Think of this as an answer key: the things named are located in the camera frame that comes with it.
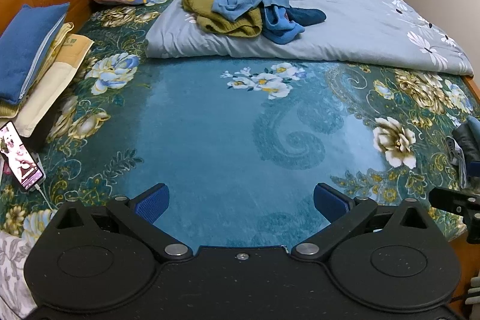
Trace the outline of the teal floral bed sheet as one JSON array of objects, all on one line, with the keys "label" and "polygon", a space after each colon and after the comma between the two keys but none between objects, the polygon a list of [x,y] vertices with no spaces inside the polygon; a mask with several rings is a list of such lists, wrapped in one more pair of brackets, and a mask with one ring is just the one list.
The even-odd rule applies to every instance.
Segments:
[{"label": "teal floral bed sheet", "polygon": [[345,62],[148,59],[173,0],[100,7],[93,42],[41,153],[45,182],[1,178],[1,230],[35,241],[66,201],[102,205],[157,183],[159,226],[191,247],[291,246],[324,227],[325,182],[382,205],[426,202],[428,162],[479,104],[464,80]]}]

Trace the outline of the smartphone with lit screen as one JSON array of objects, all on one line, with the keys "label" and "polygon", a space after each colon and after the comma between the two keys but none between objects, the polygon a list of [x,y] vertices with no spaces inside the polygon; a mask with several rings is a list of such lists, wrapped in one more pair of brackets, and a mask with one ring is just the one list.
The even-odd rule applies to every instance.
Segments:
[{"label": "smartphone with lit screen", "polygon": [[1,155],[25,191],[32,190],[44,179],[41,168],[25,147],[12,121],[1,127]]}]

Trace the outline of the grey patterned cloth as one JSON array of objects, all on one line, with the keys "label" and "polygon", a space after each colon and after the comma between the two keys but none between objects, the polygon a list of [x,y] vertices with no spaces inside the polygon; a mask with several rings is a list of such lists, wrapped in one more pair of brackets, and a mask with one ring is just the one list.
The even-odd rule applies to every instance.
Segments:
[{"label": "grey patterned cloth", "polygon": [[24,278],[24,263],[32,247],[7,232],[1,232],[0,242],[0,316],[3,320],[24,319],[37,307]]}]

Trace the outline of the grey floral quilt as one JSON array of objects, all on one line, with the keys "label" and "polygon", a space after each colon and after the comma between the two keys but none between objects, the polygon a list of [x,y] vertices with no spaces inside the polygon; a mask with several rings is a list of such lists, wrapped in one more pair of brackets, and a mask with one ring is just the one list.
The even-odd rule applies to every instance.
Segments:
[{"label": "grey floral quilt", "polygon": [[470,76],[464,51],[403,0],[173,0],[150,58],[352,61]]}]

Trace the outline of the bright blue garment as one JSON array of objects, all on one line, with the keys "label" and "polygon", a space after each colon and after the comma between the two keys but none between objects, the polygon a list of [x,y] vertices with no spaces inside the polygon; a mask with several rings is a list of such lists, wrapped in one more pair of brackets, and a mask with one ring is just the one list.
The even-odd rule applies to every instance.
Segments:
[{"label": "bright blue garment", "polygon": [[285,45],[305,32],[305,28],[289,17],[288,8],[271,5],[261,8],[262,34],[278,45]]}]

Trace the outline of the dark teal garment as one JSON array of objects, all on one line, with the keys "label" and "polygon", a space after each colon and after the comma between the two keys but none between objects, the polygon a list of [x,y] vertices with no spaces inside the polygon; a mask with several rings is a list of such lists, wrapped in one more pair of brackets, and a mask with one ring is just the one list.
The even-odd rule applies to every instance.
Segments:
[{"label": "dark teal garment", "polygon": [[312,26],[326,21],[326,13],[319,9],[289,7],[286,13],[290,20],[303,27]]}]

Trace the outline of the olive green garment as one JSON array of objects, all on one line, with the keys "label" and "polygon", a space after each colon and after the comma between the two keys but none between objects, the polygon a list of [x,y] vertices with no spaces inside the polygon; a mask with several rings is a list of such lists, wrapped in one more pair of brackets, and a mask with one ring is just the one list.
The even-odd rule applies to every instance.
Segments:
[{"label": "olive green garment", "polygon": [[193,15],[197,25],[208,33],[237,38],[254,38],[261,34],[263,21],[259,8],[247,11],[235,21],[214,11],[215,0],[182,0],[184,11]]}]

